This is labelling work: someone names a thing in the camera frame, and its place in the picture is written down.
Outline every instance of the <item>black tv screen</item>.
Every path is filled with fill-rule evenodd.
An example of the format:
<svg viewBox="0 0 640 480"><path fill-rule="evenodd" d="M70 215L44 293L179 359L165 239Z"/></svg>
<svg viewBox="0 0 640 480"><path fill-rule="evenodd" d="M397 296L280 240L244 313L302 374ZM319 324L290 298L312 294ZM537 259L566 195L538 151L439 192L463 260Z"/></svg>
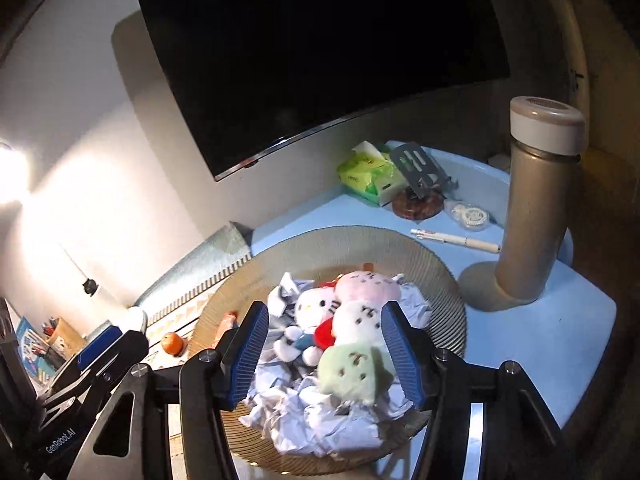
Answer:
<svg viewBox="0 0 640 480"><path fill-rule="evenodd" d="M490 0L139 1L217 180L363 111L509 75Z"/></svg>

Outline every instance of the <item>wooden coaster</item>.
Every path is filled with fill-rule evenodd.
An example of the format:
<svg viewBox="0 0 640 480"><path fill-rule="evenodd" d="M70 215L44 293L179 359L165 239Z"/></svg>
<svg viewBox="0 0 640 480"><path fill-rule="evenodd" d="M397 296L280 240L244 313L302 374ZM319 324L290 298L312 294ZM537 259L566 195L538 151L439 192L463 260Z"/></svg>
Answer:
<svg viewBox="0 0 640 480"><path fill-rule="evenodd" d="M408 220L425 220L436 216L444 204L444 197L432 190L425 198L418 198L410 187L401 191L391 202L394 213Z"/></svg>

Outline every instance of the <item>round tray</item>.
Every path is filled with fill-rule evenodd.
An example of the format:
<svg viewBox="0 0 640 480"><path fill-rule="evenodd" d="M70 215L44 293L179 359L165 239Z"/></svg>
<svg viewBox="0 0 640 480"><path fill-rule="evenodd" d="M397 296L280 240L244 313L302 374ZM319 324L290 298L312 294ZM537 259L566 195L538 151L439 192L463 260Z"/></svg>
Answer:
<svg viewBox="0 0 640 480"><path fill-rule="evenodd" d="M225 312L238 311L239 320L254 300L267 295L284 272L296 278L325 282L338 274L359 270L371 262L374 270L387 276L403 272L431 302L428 333L438 347L463 356L466 347L466 313L462 295L449 269L430 250L398 232L366 226L318 229L284 240L261 252L233 273L204 307L189 343L192 356L212 346L218 323ZM234 412L222 413L226 438L232 452L248 462L279 473L324 475L354 469L393 452L418 433L430 412L409 410L398 420L385 423L388 430L380 449L367 450L334 460L314 455L282 455L257 430L246 428L238 416L248 413L244 404Z"/></svg>

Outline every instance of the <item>white bottle cap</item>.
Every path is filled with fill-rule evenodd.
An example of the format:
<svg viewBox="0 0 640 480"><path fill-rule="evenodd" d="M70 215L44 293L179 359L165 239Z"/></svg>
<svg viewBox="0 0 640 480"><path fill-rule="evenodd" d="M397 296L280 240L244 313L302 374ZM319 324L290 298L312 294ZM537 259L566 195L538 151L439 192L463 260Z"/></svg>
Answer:
<svg viewBox="0 0 640 480"><path fill-rule="evenodd" d="M586 148L584 115L577 108L551 99L514 97L511 136L542 152L579 155Z"/></svg>

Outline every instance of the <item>pen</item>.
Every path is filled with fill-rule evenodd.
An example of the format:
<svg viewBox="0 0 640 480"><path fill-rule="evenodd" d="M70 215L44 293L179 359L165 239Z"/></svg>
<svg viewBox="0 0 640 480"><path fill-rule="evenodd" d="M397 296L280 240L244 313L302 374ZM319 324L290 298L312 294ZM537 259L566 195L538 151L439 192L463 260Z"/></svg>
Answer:
<svg viewBox="0 0 640 480"><path fill-rule="evenodd" d="M425 231L424 229L411 229L411 234L421 240L434 240L445 244L461 245L493 254L498 254L500 252L500 245L483 242L482 240L476 240L475 238L447 235L446 233L436 233L434 231Z"/></svg>

